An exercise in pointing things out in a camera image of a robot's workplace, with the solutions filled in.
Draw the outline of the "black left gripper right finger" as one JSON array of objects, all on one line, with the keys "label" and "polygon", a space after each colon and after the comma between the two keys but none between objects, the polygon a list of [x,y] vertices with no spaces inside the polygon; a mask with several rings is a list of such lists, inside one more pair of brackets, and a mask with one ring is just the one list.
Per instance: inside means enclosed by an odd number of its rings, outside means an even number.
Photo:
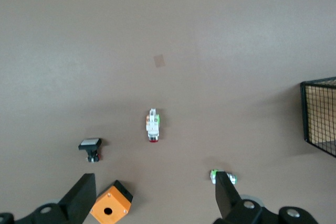
[{"label": "black left gripper right finger", "polygon": [[306,210],[284,206],[277,214],[251,199],[242,199],[226,172],[216,173],[215,198],[221,218],[215,223],[317,223]]}]

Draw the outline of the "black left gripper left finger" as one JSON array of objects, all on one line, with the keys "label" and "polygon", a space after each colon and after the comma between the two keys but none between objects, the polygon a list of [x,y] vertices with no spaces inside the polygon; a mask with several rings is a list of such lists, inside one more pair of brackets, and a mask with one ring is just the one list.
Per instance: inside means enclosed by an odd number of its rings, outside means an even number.
[{"label": "black left gripper left finger", "polygon": [[95,174],[84,174],[58,203],[44,204],[18,220],[1,213],[1,223],[83,223],[95,202]]}]

